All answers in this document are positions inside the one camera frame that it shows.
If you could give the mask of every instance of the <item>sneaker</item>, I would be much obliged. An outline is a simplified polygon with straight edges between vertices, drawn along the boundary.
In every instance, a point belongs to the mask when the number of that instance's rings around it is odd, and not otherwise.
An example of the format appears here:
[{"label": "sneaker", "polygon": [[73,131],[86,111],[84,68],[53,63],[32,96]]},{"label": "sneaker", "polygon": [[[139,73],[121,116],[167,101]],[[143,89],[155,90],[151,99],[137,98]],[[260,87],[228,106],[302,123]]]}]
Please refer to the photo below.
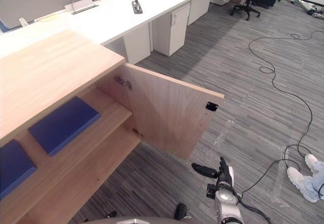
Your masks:
[{"label": "sneaker", "polygon": [[315,203],[317,199],[313,199],[307,193],[307,190],[304,185],[305,176],[302,175],[297,169],[294,167],[289,167],[287,170],[288,177],[294,186],[302,193],[304,198],[309,202]]},{"label": "sneaker", "polygon": [[305,156],[305,162],[306,165],[309,167],[309,169],[311,170],[312,173],[316,174],[317,172],[314,170],[313,168],[313,164],[315,162],[317,162],[318,160],[316,159],[316,157],[314,157],[312,154],[307,154]]}]

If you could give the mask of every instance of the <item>cabinet top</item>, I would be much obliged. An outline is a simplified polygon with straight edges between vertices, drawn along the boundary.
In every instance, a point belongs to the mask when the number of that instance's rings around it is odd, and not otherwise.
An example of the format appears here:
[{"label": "cabinet top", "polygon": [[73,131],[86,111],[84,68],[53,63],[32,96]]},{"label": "cabinet top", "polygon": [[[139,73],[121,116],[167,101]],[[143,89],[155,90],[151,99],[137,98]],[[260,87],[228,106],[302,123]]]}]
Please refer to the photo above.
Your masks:
[{"label": "cabinet top", "polygon": [[124,61],[71,30],[2,58],[0,146]]}]

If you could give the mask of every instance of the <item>wooden shelf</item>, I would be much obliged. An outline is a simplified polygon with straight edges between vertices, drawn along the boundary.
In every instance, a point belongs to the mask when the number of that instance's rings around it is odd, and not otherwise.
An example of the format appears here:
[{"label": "wooden shelf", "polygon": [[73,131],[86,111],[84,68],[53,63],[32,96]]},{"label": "wooden shelf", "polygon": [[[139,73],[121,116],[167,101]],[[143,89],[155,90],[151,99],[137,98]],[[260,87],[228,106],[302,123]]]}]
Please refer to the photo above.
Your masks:
[{"label": "wooden shelf", "polygon": [[101,117],[54,157],[46,155],[40,145],[26,131],[26,136],[19,139],[38,169],[0,202],[0,223],[17,223],[63,179],[66,181],[66,179],[71,179],[68,175],[75,176],[77,172],[73,170],[78,168],[84,159],[91,158],[89,156],[93,157],[92,152],[99,146],[103,147],[105,144],[101,143],[132,115],[130,110],[97,88],[86,89],[86,93],[81,98],[97,110]]},{"label": "wooden shelf", "polygon": [[68,223],[140,141],[130,128],[120,126],[18,223]]},{"label": "wooden shelf", "polygon": [[71,30],[1,59],[0,146],[124,61]]}]

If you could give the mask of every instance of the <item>jeans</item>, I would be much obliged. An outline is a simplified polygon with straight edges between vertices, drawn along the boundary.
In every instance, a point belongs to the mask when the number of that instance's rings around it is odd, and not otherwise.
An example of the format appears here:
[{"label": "jeans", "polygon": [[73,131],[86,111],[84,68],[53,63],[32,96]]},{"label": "jeans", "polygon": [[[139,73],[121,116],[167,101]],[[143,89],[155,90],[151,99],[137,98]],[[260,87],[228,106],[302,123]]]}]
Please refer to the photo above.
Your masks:
[{"label": "jeans", "polygon": [[[318,190],[324,183],[324,162],[317,161],[312,165],[314,174],[313,177],[306,176],[304,185],[307,193],[313,199],[319,199]],[[324,200],[324,187],[320,191],[321,199]]]}]

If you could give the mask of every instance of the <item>open cabinet door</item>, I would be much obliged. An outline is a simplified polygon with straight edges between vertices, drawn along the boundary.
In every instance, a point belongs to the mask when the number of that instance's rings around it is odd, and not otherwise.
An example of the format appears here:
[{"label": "open cabinet door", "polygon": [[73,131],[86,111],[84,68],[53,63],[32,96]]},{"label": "open cabinet door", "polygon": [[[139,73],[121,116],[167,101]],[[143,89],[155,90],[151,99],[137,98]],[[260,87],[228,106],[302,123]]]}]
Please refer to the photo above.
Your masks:
[{"label": "open cabinet door", "polygon": [[121,70],[143,140],[188,159],[224,95],[131,64]]}]

